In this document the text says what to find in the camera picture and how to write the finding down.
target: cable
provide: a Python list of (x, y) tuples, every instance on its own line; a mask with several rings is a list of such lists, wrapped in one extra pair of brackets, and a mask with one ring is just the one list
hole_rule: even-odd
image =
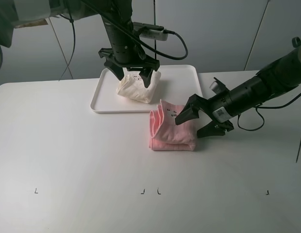
[(89, 0), (82, 0), (83, 3), (85, 3), (89, 8), (91, 8), (94, 12), (98, 13), (99, 15), (101, 15), (102, 17), (106, 18), (108, 21), (110, 21), (110, 23), (112, 23), (118, 30), (120, 30), (121, 32), (123, 32), (125, 35), (127, 35), (128, 37), (130, 37), (130, 39), (132, 39), (134, 42), (144, 46), (145, 48), (149, 49), (150, 51), (160, 55), (160, 56), (163, 56), (163, 57), (166, 57), (168, 59), (171, 59), (171, 60), (183, 60), (184, 58), (186, 58), (188, 56), (188, 49), (187, 49), (187, 46), (184, 42), (184, 40), (181, 38), (180, 35), (178, 35), (177, 33), (175, 32), (172, 32), (172, 31), (168, 31), (169, 34), (174, 34), (176, 35), (182, 42), (183, 46), (184, 46), (184, 49), (185, 49), (185, 55), (182, 56), (182, 57), (174, 57), (174, 56), (170, 56), (170, 55), (167, 55), (163, 52), (160, 52), (158, 50), (155, 50), (153, 49), (151, 46), (149, 46), (148, 44), (144, 43), (143, 41), (141, 41), (138, 37), (136, 37), (135, 35), (133, 35), (131, 32), (129, 32), (127, 29), (125, 29), (122, 25), (120, 25), (118, 22), (116, 22), (115, 20), (109, 18), (102, 10), (100, 10), (99, 8), (97, 8), (96, 6), (93, 5), (93, 3), (91, 3)]
[(74, 36), (74, 44), (73, 44), (73, 51), (72, 51), (71, 58), (70, 58), (70, 60), (69, 60), (69, 62), (68, 62), (68, 64), (67, 64), (66, 69), (64, 70), (63, 74), (61, 75), (61, 78), (59, 78), (59, 81), (62, 79), (63, 75), (64, 75), (65, 72), (67, 71), (67, 68), (69, 67), (69, 64), (70, 64), (71, 61), (72, 61), (72, 58), (73, 58), (73, 55), (74, 55), (74, 52), (75, 52), (75, 46), (76, 46), (76, 34), (75, 34), (74, 20), (73, 20), (73, 18), (72, 18), (71, 10), (69, 9), (68, 1), (65, 0), (65, 3), (66, 3), (66, 5), (67, 5), (67, 10), (68, 10), (69, 18), (67, 18), (67, 17), (65, 17), (65, 16), (63, 16), (63, 15), (60, 15), (60, 16), (61, 16), (62, 18), (65, 18), (65, 19), (69, 20), (70, 23), (72, 24), (73, 36)]
[(239, 115), (238, 115), (238, 121), (237, 121), (237, 124), (238, 124), (238, 127), (239, 127), (239, 128), (241, 128), (241, 129), (243, 129), (243, 130), (246, 130), (246, 131), (251, 131), (251, 132), (253, 132), (253, 131), (257, 131), (257, 130), (261, 129), (261, 128), (265, 125), (265, 119), (264, 119), (263, 115), (260, 114), (260, 113), (258, 112), (258, 109), (257, 109), (257, 108), (255, 108), (255, 110), (256, 110), (256, 112), (258, 113), (258, 115), (262, 118), (263, 124), (262, 124), (260, 127), (256, 128), (256, 129), (252, 129), (252, 130), (248, 130), (248, 129), (242, 128), (242, 127), (239, 125), (239, 119), (240, 119), (240, 117), (241, 117), (241, 114), (239, 114)]
[(256, 108), (260, 108), (260, 109), (280, 109), (280, 108), (285, 108), (285, 107), (289, 106), (290, 104), (292, 104), (294, 101), (296, 101), (299, 97), (301, 97), (301, 92), (294, 99), (292, 99), (289, 103), (287, 103), (285, 105), (277, 106), (277, 107), (259, 107), (259, 106), (256, 106)]

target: white cloth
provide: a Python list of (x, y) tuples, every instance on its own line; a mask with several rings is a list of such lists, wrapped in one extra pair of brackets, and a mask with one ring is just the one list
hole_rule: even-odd
[(131, 72), (126, 75), (120, 82), (116, 93), (120, 96), (140, 101), (143, 103), (150, 103), (157, 84), (159, 83), (161, 73), (153, 71), (151, 75), (150, 85), (145, 88), (142, 78), (138, 72)]

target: white table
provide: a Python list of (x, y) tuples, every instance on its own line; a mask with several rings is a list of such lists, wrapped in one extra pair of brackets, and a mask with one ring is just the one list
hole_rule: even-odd
[[(202, 92), (214, 76), (233, 88), (254, 74), (201, 74)], [(97, 82), (0, 87), (0, 233), (301, 232), (301, 101), (262, 111), (257, 132), (233, 119), (195, 152), (154, 152), (148, 114), (92, 112)]]

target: white tray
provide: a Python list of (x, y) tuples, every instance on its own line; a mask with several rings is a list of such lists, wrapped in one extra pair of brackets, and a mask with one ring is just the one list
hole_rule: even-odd
[(197, 72), (193, 66), (160, 66), (159, 71), (160, 82), (152, 101), (146, 104), (117, 95), (119, 80), (111, 71), (104, 69), (90, 104), (91, 109), (96, 113), (141, 113), (156, 109), (160, 99), (185, 105), (193, 94), (202, 96)]

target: folded pink towel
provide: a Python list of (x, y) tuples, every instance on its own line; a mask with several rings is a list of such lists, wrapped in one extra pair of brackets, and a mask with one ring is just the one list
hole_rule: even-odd
[(184, 105), (173, 105), (160, 100), (158, 110), (150, 112), (150, 145), (152, 150), (194, 150), (196, 129), (193, 120), (175, 124), (175, 117)]

